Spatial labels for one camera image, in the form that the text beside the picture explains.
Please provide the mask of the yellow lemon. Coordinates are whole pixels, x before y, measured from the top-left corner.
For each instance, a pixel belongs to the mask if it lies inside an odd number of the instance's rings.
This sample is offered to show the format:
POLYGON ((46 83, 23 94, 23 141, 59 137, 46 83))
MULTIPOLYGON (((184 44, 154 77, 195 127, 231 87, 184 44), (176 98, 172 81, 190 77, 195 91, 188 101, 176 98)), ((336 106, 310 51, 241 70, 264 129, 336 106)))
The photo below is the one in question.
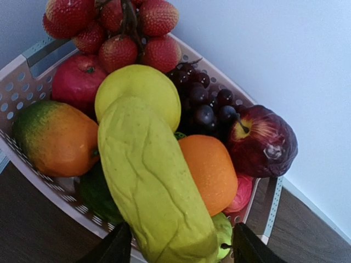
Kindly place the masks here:
POLYGON ((162 115, 175 132, 180 123, 181 103, 173 82, 161 71, 133 64, 110 73, 100 84, 94 109, 100 122, 105 110, 121 96, 136 96, 162 115))

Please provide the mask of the red apple in basket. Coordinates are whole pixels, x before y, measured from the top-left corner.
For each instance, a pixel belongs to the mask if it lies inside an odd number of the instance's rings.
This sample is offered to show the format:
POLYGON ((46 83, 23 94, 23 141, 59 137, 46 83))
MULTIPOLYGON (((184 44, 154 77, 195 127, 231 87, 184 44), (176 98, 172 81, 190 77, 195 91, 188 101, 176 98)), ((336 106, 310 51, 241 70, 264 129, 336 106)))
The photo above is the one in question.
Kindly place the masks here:
POLYGON ((95 96, 106 77, 98 56, 75 54, 58 67, 52 83, 52 99, 94 117, 95 96))

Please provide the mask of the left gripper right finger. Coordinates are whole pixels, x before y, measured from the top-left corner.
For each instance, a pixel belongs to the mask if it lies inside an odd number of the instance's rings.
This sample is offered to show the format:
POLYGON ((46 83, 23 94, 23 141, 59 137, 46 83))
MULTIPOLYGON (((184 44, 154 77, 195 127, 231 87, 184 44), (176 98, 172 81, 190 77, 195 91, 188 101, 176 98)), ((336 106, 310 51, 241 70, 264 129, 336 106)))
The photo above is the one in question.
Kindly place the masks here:
POLYGON ((234 263, 286 263, 244 223, 234 226, 233 253, 234 263))

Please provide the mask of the yellow fruit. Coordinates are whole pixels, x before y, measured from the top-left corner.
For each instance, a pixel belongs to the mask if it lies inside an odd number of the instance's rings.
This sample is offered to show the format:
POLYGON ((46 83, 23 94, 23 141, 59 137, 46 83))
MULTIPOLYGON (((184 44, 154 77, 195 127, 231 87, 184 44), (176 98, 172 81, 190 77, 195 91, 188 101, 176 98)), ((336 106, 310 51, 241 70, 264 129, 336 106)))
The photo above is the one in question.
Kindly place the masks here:
POLYGON ((148 262, 215 262, 212 219, 177 139, 148 103, 114 101, 98 147, 109 191, 148 262))

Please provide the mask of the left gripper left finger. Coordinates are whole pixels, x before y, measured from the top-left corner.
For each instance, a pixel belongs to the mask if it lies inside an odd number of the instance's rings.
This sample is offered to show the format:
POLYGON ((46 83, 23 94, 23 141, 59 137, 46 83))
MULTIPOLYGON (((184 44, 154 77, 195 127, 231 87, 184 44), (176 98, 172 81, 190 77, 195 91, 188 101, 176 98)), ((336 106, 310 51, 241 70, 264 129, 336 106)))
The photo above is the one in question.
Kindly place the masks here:
POLYGON ((130 226, 121 222, 77 263, 129 263, 132 234, 130 226))

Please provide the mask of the dark red apple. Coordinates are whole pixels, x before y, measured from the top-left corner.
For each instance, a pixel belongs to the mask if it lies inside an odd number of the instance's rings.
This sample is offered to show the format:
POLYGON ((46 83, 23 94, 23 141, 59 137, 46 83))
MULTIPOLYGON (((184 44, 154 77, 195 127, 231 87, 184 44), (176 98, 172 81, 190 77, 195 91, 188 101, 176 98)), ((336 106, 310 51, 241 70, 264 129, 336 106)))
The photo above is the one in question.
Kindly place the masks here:
POLYGON ((239 114, 226 142, 236 172, 253 178, 284 175, 298 154, 291 126, 262 105, 241 108, 239 114))

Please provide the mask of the orange fruit in basket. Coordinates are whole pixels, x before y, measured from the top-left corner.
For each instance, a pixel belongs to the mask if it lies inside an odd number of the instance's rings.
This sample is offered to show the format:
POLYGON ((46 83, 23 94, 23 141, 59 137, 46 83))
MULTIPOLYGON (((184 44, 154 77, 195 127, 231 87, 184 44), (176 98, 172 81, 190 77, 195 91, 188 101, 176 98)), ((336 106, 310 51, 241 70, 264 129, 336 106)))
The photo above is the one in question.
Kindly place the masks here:
POLYGON ((217 215, 232 204, 238 189, 227 148, 207 135, 191 135, 178 142, 210 216, 217 215))

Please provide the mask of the green pear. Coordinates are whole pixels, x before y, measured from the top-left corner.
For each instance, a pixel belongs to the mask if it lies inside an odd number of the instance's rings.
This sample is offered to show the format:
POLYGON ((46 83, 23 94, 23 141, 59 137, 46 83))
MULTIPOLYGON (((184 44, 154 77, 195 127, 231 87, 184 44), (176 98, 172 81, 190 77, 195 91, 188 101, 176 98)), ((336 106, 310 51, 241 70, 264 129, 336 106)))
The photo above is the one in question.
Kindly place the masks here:
POLYGON ((223 213, 213 216, 212 221, 216 229, 218 243, 216 262, 220 262, 230 253, 232 248, 233 227, 230 220, 223 213))

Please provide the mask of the orange green mango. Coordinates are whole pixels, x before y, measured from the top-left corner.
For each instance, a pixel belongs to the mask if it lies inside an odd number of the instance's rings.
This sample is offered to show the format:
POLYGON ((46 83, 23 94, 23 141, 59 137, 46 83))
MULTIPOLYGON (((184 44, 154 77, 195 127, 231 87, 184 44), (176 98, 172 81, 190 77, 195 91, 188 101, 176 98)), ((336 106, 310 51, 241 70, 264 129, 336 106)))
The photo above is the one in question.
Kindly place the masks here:
POLYGON ((98 125, 80 110, 45 100, 21 110, 12 136, 33 166, 46 176, 75 177, 99 160, 98 125))

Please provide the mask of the dark purple grapes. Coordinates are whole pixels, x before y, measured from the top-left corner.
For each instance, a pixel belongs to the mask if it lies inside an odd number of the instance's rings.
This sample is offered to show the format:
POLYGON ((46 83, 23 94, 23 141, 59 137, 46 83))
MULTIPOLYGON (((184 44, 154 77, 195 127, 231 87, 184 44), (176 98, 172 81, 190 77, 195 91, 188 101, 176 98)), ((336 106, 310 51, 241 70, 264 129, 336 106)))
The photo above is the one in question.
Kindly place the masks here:
POLYGON ((210 87, 213 80, 196 70, 194 62, 181 62, 166 76, 176 86, 182 106, 176 137, 201 134, 225 143, 230 127, 245 108, 235 102, 234 93, 226 87, 213 90, 210 87))

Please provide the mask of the dark green lime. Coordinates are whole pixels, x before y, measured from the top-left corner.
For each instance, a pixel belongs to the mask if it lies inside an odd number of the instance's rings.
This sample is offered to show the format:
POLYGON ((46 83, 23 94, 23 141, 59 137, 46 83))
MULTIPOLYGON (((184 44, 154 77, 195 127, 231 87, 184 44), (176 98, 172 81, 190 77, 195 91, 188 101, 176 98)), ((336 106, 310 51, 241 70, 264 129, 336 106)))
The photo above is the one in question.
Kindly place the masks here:
POLYGON ((101 162, 80 176, 78 191, 83 204, 101 219, 113 225, 124 221, 110 194, 101 162))

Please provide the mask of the pink perforated plastic basket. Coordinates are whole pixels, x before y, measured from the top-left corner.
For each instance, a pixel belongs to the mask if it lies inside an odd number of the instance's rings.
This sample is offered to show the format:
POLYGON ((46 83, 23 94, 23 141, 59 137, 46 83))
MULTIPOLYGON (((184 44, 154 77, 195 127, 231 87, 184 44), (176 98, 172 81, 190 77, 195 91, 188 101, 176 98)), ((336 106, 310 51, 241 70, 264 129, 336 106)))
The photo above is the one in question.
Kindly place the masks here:
MULTIPOLYGON (((236 105, 243 104, 249 107, 255 104, 255 101, 223 72, 208 60, 202 58, 199 53, 179 38, 172 34, 169 35, 180 44, 182 62, 200 60, 195 67, 210 76, 211 91, 228 88, 235 95, 236 105)), ((77 52, 78 50, 73 47, 73 43, 69 40, 54 40, 47 37, 1 69, 1 171, 9 160, 27 181, 32 183, 66 215, 99 238, 104 238, 113 229, 113 225, 93 215, 78 199, 79 196, 75 192, 75 186, 77 186, 79 179, 56 179, 41 174, 32 166, 25 154, 20 151, 19 146, 11 136, 14 117, 29 104, 50 98, 56 68, 77 52)), ((283 177, 269 179, 263 210, 257 228, 253 230, 266 245, 274 226, 282 190, 282 179, 283 177)), ((228 217, 233 225, 236 222, 247 221, 259 183, 260 179, 253 181, 252 196, 244 210, 232 213, 228 217)))

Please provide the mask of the red lychee bunch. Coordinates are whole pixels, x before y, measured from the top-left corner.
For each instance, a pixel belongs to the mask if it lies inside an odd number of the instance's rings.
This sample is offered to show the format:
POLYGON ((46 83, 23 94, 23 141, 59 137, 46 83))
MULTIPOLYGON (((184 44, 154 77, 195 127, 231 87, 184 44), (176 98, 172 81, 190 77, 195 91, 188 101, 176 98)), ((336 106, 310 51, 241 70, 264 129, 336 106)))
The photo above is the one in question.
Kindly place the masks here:
POLYGON ((139 62, 168 73, 182 54, 169 35, 178 21, 168 1, 48 1, 42 25, 49 36, 96 54, 107 72, 139 62))

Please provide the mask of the red peach in basket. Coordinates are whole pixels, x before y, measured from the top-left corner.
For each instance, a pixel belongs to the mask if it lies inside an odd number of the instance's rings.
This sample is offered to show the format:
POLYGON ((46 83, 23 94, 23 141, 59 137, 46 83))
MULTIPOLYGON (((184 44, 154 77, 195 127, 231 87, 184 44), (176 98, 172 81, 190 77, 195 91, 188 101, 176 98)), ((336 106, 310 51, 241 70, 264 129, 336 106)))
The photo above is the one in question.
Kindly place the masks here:
POLYGON ((252 193, 253 178, 242 173, 237 174, 238 188, 236 196, 230 206, 223 210, 225 215, 239 212, 248 205, 252 193))

